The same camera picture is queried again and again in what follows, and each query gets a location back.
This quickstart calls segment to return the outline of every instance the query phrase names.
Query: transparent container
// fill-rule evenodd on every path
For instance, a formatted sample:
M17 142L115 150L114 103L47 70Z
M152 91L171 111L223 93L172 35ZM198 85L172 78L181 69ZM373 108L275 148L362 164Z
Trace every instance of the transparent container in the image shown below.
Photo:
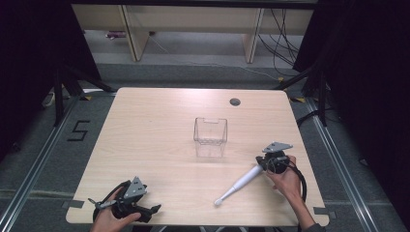
M227 141L227 120L196 118L193 132L196 155L198 157L223 156Z

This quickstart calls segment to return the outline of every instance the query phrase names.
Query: table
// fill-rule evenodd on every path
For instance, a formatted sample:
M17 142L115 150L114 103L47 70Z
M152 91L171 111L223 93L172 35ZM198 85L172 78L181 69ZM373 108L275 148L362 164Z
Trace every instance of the table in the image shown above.
M234 106L236 98L241 104ZM199 158L193 142L197 117L227 119L222 158ZM326 225L324 207L288 98L282 91L226 89L122 88L110 108L74 200L70 223L92 223L94 205L118 184L138 176L148 193L138 202L162 204L153 225L286 226L298 223L285 198L260 174L214 206L272 141L290 143L307 179L307 207Z

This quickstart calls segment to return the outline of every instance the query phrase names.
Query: finger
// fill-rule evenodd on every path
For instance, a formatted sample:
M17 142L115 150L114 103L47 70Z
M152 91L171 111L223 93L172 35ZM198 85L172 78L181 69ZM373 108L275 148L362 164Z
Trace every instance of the finger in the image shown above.
M296 158L294 156L288 155L289 160L296 164Z
M141 213L133 213L133 214L130 214L130 215L124 217L124 218L121 218L121 223L124 226L126 226L126 225L130 224L131 222L138 220L139 218L141 218Z
M270 171L267 171L267 172L265 172L265 173L266 173L266 176L268 176L272 181L274 181L275 178L276 178L277 175L278 175L278 174L276 174L276 173L274 173L274 172L270 172Z
M123 187L119 187L117 190L115 190L108 198L107 201L112 201L115 199L115 196L117 196L118 192L120 192L120 190L123 189Z

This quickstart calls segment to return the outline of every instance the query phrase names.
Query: black cable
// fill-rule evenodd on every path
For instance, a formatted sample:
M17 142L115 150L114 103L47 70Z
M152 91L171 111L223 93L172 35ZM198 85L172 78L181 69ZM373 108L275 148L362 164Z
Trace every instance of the black cable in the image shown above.
M304 202L306 202L307 201L307 195L308 195L307 181L306 181L304 175L302 174L302 172L296 166L296 164L291 160L289 162L291 162L293 164L293 166L289 165L288 163L285 163L284 161L281 161L280 163L282 163L283 165L288 166L290 169L292 169L296 173L296 175L298 175L298 177L299 177L299 179L301 180L301 183L302 183L302 200ZM301 232L301 231L302 231L302 227L301 227L301 224L299 223L298 224L298 232Z
M274 55L277 55L281 60L283 60L284 62L286 62L288 65L293 65L293 63L288 60L286 57L284 57L282 54L278 53L277 51L275 51L273 48L271 48L267 43L265 43L265 41L262 39L262 37L260 37L260 35L258 35L260 41L262 42L262 44L268 49L269 52L271 52Z
M281 35L282 35L282 33L281 33L281 29L280 29L280 26L278 25L278 28L279 28L279 31L280 31L280 33L279 33L279 37L278 37L278 43L277 43L277 45L275 46L275 51L277 51L277 49L278 49L278 44L280 43L280 37L281 37Z
M329 107L329 108L326 108L325 110L332 110L332 109L333 109L332 107ZM307 120L308 118L310 118L310 117L312 117L312 116L318 115L318 114L319 114L319 110L316 109L316 110L311 111L309 114L305 115L304 117L302 117L302 118L296 120L296 123L297 123L297 125L298 125L298 128L302 125L302 123L303 123L305 120Z
M274 20L275 20L275 22L276 22L276 24L277 24L277 27L278 27L278 29L279 29L279 32L280 32L280 36L283 36L283 39L286 41L286 44L287 44L287 48L289 49L289 50L292 50L291 48L290 48L290 46L292 46L294 49L296 49L297 51L299 51L299 49L295 46L295 45L293 45L290 41L288 41L287 40L287 34L286 34L286 23L285 23L285 20L286 20L286 9L282 9L282 26L280 27L280 25L279 25L279 23L278 23L278 20L277 20L277 17L275 16L275 13L274 13L274 11L271 9L271 13L272 13L272 16L274 17Z
M124 187L124 186L128 185L129 183L130 183L130 181L126 181L126 182L123 182L123 183L121 183L120 185L118 185L115 189L113 189L113 190L103 199L102 203L104 203L105 201L107 201L108 198L109 198L116 190L118 190L118 189L121 188L121 187Z
M275 38L272 37L272 35L269 35L269 37L271 38L272 41L274 41L276 44L278 44L279 46L281 46L282 48L286 48L286 49L290 49L293 52L299 52L299 50L293 49L293 48L289 48L288 46L285 46L283 44L278 43L277 40L275 40Z

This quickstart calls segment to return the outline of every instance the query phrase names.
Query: gray floor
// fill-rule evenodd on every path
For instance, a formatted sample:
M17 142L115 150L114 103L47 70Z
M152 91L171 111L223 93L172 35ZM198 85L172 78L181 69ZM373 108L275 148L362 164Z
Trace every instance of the gray floor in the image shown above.
M203 33L157 33L147 44L142 60L132 61L126 39L109 40L106 32L87 31L98 68L105 83L112 87L150 86L187 88L244 88L270 89L278 84L278 77L289 78L295 74L290 66L275 59L275 66L282 75L272 69L274 57L259 43L253 64L245 62L240 35ZM291 37L298 46L301 37ZM95 88L85 82L84 88ZM303 83L291 86L289 97L300 97ZM99 95L89 101L77 101L61 135L31 189L30 195L15 220L11 231L88 231L90 225L69 224L65 220L65 201L71 200L82 175L103 121L114 97ZM291 102L295 119L305 116L308 106L303 102ZM395 213L394 207L367 167L358 163L360 153L350 140L342 121L334 111L327 112L328 130L348 167L356 187L366 202L379 231L407 231ZM72 133L78 120L87 136L82 142L68 141L78 135ZM39 112L24 136L18 141L21 150L10 152L0 163L0 210L9 205L14 192L24 181L32 163L41 152L53 130L54 108ZM300 127L307 153L317 179L325 205L336 213L327 226L328 231L365 231L346 190L337 175L317 126L312 119ZM216 228L207 227L207 231ZM283 228L296 231L296 228Z

